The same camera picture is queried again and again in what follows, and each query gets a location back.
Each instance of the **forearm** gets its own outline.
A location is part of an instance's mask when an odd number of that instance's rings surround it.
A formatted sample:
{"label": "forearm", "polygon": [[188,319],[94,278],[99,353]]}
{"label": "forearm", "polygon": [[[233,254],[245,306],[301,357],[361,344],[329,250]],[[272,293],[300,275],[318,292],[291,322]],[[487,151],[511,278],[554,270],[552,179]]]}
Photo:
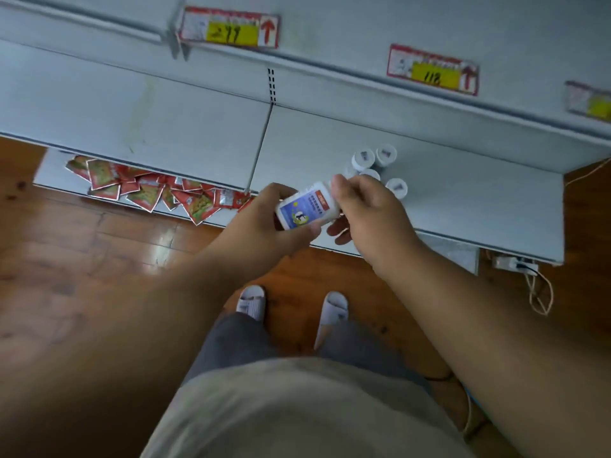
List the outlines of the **forearm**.
{"label": "forearm", "polygon": [[105,327],[9,379],[0,386],[3,450],[139,454],[235,286],[205,250]]}
{"label": "forearm", "polygon": [[393,291],[518,447],[537,456],[602,452],[608,355],[424,245],[394,269],[388,277]]}

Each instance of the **slipper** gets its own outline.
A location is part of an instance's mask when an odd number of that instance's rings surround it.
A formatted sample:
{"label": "slipper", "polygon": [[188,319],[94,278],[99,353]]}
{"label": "slipper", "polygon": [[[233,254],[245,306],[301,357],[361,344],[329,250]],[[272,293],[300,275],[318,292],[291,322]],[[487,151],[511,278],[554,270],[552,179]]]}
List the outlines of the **slipper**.
{"label": "slipper", "polygon": [[240,294],[236,311],[263,323],[265,318],[265,289],[261,286],[248,286]]}
{"label": "slipper", "polygon": [[341,292],[331,291],[325,296],[323,309],[320,312],[320,324],[314,349],[322,344],[332,325],[348,319],[348,300]]}

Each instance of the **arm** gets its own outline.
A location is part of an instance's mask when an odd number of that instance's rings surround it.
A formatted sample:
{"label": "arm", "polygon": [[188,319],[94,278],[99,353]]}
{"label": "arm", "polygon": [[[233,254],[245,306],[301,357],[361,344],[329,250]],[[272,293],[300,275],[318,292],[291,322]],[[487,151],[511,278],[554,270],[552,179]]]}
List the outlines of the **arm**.
{"label": "arm", "polygon": [[227,299],[320,233],[275,230],[274,208],[293,193],[265,188],[107,327],[0,385],[2,455],[138,456]]}
{"label": "arm", "polygon": [[611,357],[575,340],[499,289],[436,254],[403,206],[367,176],[336,176],[354,239],[491,419],[534,457],[611,455]]}

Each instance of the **wooden floor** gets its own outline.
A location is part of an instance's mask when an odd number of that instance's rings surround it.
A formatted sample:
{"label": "wooden floor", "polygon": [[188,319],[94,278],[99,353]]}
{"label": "wooden floor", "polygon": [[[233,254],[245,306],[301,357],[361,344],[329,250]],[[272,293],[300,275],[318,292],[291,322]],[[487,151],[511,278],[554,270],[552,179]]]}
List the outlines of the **wooden floor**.
{"label": "wooden floor", "polygon": [[[120,297],[103,297],[118,280],[146,285],[147,277],[188,260],[220,232],[33,187],[43,152],[0,140],[0,378],[120,311]],[[565,218],[566,265],[542,268],[557,295],[550,318],[609,344],[611,164],[568,188]],[[480,275],[528,306],[523,277],[492,270],[484,253]],[[348,297],[351,318],[369,325],[415,369],[429,377],[449,372],[410,314],[359,258],[310,248],[259,283],[268,290],[266,327],[286,354],[311,353],[323,298],[336,290]],[[227,307],[235,303],[236,295]],[[437,399],[462,429],[467,410],[460,385],[434,384]],[[472,428],[484,419],[476,408]],[[470,445],[479,457],[519,456],[491,424]]]}

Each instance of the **hand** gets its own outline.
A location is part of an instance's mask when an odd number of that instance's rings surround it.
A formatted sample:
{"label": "hand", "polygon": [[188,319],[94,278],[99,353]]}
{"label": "hand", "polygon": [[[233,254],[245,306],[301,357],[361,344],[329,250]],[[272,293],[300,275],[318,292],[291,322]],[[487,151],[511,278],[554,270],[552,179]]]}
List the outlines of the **hand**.
{"label": "hand", "polygon": [[285,185],[267,185],[204,249],[218,255],[221,264],[235,275],[238,287],[263,276],[284,256],[309,246],[320,234],[320,222],[282,231],[275,221],[275,210],[280,200],[295,193],[293,188]]}
{"label": "hand", "polygon": [[358,175],[346,180],[336,175],[331,194],[344,216],[327,233],[339,235],[335,239],[338,245],[354,240],[356,249],[382,279],[401,265],[406,254],[422,246],[401,202],[376,179]]}

